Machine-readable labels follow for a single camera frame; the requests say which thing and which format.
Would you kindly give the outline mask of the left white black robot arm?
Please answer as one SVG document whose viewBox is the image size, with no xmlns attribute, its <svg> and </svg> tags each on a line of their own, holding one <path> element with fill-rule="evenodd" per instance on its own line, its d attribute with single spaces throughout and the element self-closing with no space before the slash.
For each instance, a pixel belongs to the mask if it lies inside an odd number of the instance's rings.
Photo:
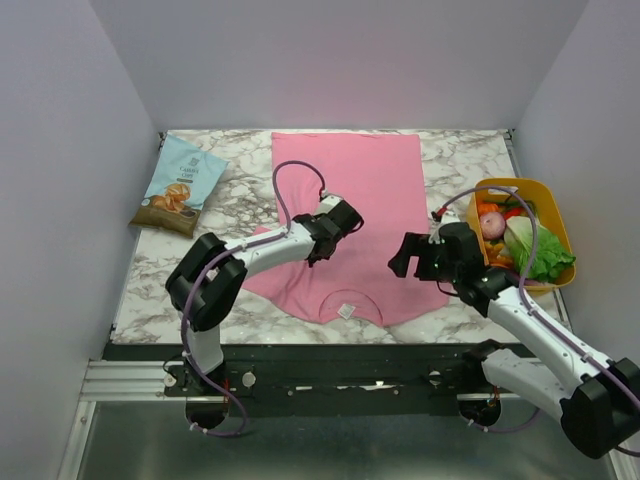
<svg viewBox="0 0 640 480">
<path fill-rule="evenodd" d="M 285 224 L 266 233 L 233 241 L 213 233 L 200 236 L 166 280 L 170 302 L 181 315 L 187 382 L 201 395 L 222 389 L 220 324 L 243 283 L 288 263 L 313 266 L 328 260 L 341 240 L 364 226 L 355 208 L 336 195 L 321 199 L 313 213 L 283 213 Z"/>
</svg>

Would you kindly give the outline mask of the pink t-shirt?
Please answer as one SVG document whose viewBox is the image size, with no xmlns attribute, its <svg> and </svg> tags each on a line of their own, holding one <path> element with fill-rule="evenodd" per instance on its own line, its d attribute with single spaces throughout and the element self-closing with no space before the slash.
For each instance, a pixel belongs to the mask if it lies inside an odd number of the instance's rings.
<svg viewBox="0 0 640 480">
<path fill-rule="evenodd" d="M 319 324 L 353 315 L 388 327 L 448 304 L 434 283 L 398 278 L 388 267 L 406 233 L 429 228 L 418 135 L 275 133 L 272 164 L 291 214 L 315 210 L 324 179 L 364 225 L 329 260 L 269 269 L 246 280 L 245 290 Z"/>
</svg>

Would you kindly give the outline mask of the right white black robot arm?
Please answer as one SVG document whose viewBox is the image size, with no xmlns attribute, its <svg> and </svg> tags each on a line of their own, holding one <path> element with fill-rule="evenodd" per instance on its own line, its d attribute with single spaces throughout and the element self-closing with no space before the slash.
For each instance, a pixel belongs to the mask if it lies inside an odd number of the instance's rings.
<svg viewBox="0 0 640 480">
<path fill-rule="evenodd" d="M 537 358 L 522 359 L 485 342 L 464 362 L 469 390 L 503 387 L 556 420 L 572 445 L 599 459 L 639 432 L 639 368 L 589 347 L 536 306 L 509 271 L 486 265 L 476 234 L 464 222 L 434 235 L 406 233 L 388 266 L 399 278 L 417 261 L 415 277 L 450 284 L 459 299 L 514 335 Z"/>
</svg>

